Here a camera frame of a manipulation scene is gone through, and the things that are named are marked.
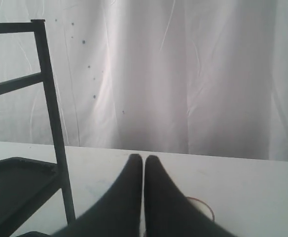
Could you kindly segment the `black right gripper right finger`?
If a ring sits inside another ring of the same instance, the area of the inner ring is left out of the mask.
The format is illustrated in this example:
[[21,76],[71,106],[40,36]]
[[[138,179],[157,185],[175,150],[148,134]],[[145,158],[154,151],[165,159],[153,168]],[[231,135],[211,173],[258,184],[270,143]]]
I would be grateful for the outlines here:
[[233,236],[192,205],[153,155],[145,160],[144,214],[148,237]]

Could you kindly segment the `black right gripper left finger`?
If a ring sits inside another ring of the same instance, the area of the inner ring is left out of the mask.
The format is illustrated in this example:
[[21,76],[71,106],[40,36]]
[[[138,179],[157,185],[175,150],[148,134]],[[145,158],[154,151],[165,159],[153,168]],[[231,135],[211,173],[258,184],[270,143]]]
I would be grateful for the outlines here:
[[131,154],[106,193],[53,237],[139,237],[143,159]]

